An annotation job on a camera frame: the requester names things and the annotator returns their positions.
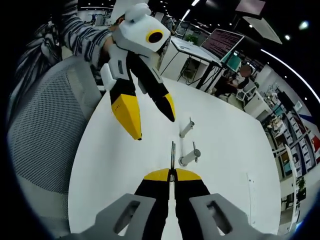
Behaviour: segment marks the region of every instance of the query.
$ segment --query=desk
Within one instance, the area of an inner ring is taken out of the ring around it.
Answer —
[[[214,66],[217,68],[221,67],[220,62],[203,51],[200,47],[173,36],[171,37],[170,44],[162,60],[159,72],[165,78],[178,80],[183,66],[189,57],[200,62],[194,79],[202,78],[195,84],[195,86],[199,82],[204,83],[208,78],[210,78],[215,71]]]
[[[174,101],[176,121],[170,122],[137,87],[142,141],[133,140],[117,122],[108,93],[98,104],[72,167],[68,196],[71,232],[92,226],[98,212],[123,194],[133,194],[146,174],[169,168],[172,141],[176,143],[178,168],[179,157],[191,151],[193,140],[201,157],[185,169],[199,174],[210,193],[221,194],[243,210],[256,229],[276,234],[281,212],[280,181],[260,122],[212,95],[163,80]],[[194,129],[181,139],[179,131],[189,117],[195,122]],[[166,222],[162,239],[182,239],[172,198]]]
[[[272,109],[265,102],[258,91],[255,91],[254,97],[244,106],[244,111],[255,119],[263,121],[272,113]]]

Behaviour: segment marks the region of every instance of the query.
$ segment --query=metal cylinder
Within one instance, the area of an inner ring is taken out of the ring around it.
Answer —
[[[176,144],[172,141],[171,146],[171,169],[175,169],[175,159],[176,159]]]
[[[179,158],[179,164],[182,167],[185,167],[188,165],[188,163],[192,162],[193,160],[196,160],[198,157],[200,157],[201,153],[198,149],[194,149],[191,152],[189,152],[186,156]]]
[[[180,138],[184,138],[186,136],[186,134],[193,129],[193,126],[195,125],[195,123],[193,121],[190,121],[188,123],[188,125],[182,130],[182,132],[179,133],[179,137]]]

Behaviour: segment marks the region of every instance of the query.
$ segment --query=office chair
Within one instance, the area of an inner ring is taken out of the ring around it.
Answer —
[[[235,97],[242,102],[245,100],[250,101],[254,97],[256,90],[257,86],[249,79],[249,83],[243,89],[237,90]]]
[[[56,238],[70,233],[71,170],[100,99],[89,64],[82,57],[71,56],[30,88],[9,126],[8,147],[20,187]]]

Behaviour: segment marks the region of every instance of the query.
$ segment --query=metal peg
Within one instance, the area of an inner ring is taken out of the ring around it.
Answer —
[[[198,162],[198,157],[201,156],[201,152],[199,149],[196,149],[196,143],[193,142],[193,150],[189,152],[186,156],[182,156],[179,158],[179,164],[182,167],[186,167],[190,162],[193,160],[197,163]]]
[[[176,144],[172,141],[171,145],[171,170],[175,169],[175,161],[176,161]],[[173,174],[170,176],[170,182],[174,182],[175,177]]]
[[[191,130],[194,129],[194,125],[195,123],[193,121],[191,121],[191,117],[190,117],[190,122],[188,123],[188,125],[182,130],[182,132],[179,133],[179,137],[180,138],[184,138],[186,136],[186,134]]]

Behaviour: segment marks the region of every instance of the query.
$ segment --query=white round table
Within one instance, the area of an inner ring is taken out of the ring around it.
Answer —
[[[221,194],[244,211],[257,230],[277,234],[280,181],[260,122],[193,87],[166,78],[164,84],[174,101],[176,121],[169,121],[137,87],[141,141],[133,140],[117,122],[109,94],[101,99],[84,131],[72,167],[68,194],[71,232],[86,230],[95,223],[98,212],[125,193],[134,194],[148,173],[170,168],[174,141],[176,168],[200,175],[211,194]],[[188,124],[189,117],[195,126],[181,139],[179,131]],[[201,151],[199,161],[180,167],[178,159],[193,149],[192,141]],[[170,199],[162,239],[182,239],[174,208],[175,201]]]

